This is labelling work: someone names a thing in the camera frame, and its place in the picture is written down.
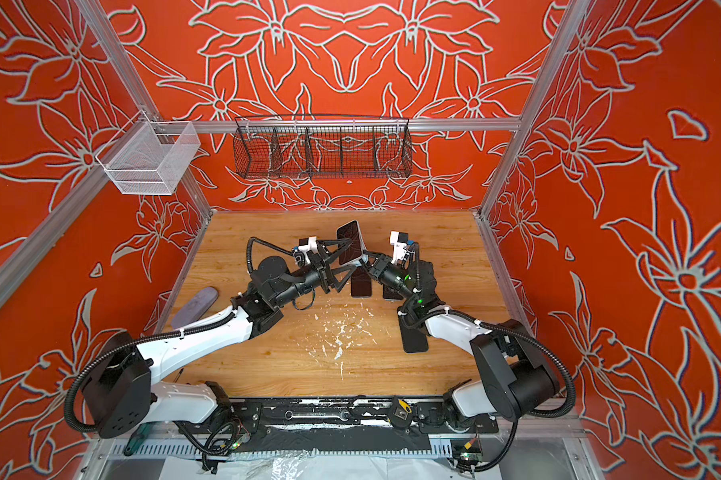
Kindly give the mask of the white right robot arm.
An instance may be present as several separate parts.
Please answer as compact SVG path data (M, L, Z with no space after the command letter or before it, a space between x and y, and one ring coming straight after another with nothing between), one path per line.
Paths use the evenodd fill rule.
M403 298L397 311L403 328L473 356L480 379L451 393L460 415L492 413L516 422L526 415L559 418L574 409L572 374L522 323L492 324L448 306L438 296L434 265L416 254L406 261L370 251L365 255L370 278Z

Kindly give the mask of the black phone case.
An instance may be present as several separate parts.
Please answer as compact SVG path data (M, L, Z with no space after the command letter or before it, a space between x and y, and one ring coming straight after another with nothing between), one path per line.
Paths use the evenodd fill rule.
M403 349L406 354L419 354L429 351L428 335L419 328L410 328L403 316L399 317L399 326Z

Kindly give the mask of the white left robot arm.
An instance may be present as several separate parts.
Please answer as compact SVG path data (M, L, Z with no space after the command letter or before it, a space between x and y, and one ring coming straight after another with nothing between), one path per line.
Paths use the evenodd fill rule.
M366 257L360 240L310 237L292 250L268 243L274 253L256 263L252 252L259 243L258 237L248 240L250 283L226 309L169 332L138 339L122 333L106 342L66 392L68 427L114 438L144 423L204 423L222 407L222 391L212 384L174 385L166 376L265 334L302 296L342 290Z

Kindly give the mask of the black phone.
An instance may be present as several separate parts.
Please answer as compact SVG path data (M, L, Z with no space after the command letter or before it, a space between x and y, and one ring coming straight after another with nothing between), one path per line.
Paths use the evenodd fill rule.
M352 298L370 298L373 295L373 282L365 268L358 267L350 278L350 296Z
M383 287L383 298L386 300L402 300L403 296L388 286Z
M350 265L363 259L366 246L358 221L352 220L340 226L336 230L336 237L338 240L346 240L346 249L340 254L340 265Z

